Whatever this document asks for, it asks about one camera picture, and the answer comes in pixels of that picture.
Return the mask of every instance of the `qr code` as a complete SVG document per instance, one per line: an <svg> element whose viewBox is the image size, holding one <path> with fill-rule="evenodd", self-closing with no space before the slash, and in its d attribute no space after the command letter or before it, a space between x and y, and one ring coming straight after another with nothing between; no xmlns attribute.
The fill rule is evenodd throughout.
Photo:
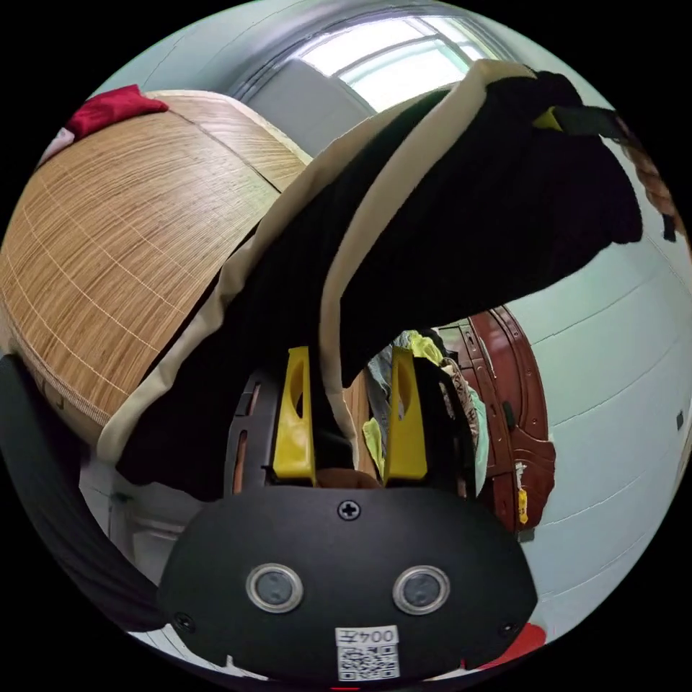
<svg viewBox="0 0 692 692"><path fill-rule="evenodd" d="M399 677L396 645L384 647L339 647L340 680L387 680Z"/></svg>

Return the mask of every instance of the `black fabric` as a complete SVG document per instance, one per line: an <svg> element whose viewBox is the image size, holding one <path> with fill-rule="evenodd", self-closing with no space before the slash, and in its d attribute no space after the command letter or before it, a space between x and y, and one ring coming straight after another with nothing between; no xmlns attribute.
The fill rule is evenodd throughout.
<svg viewBox="0 0 692 692"><path fill-rule="evenodd" d="M542 290L611 243L642 237L629 179L601 140L531 125L550 106L581 103L568 80L539 73L503 79L487 92L467 131L409 196L342 297L345 386L412 325L449 324ZM267 250L223 327L143 413L118 465L128 480L158 481L201 500L220 497L227 431L244 384L260 363L283 358L293 346L308 345L313 354L319 436L340 436L316 357L324 279L376 175L443 95L430 95L379 133ZM377 301L383 310L370 310Z"/></svg>
<svg viewBox="0 0 692 692"><path fill-rule="evenodd" d="M456 494L457 478L461 477L468 497L475 499L474 439L452 378L427 358L414 358L414 369L425 435L426 485ZM447 411L440 385L447 393L453 417Z"/></svg>
<svg viewBox="0 0 692 692"><path fill-rule="evenodd" d="M0 450L34 529L80 591L127 631L163 627L155 585L108 540L79 490L80 443L11 355L0 358Z"/></svg>
<svg viewBox="0 0 692 692"><path fill-rule="evenodd" d="M236 252L238 252L251 238L254 237L254 235L257 233L257 227L259 226L259 222L257 222L254 227L250 230L250 232L241 240L240 244L238 245L237 248L229 255L229 257L232 257ZM201 310L202 306L204 303L207 302L207 300L210 298L211 294L214 291L214 288L216 287L216 284L218 283L219 276L221 275L221 270L219 270L216 273L216 276L209 282L209 285L207 288L204 289L202 292L202 295L197 299L195 302L195 305L192 307L192 310L187 314L185 319L180 323L180 326L175 330L175 333L173 336L169 339L168 343L156 354L156 357L151 361L151 364L149 367L146 369L146 372L144 373L144 377L142 379L145 379L148 377L151 372L157 367L157 365L161 362L161 359L166 355L166 352L170 349L170 347L182 336L182 333L190 326L190 322L195 318L195 315Z"/></svg>

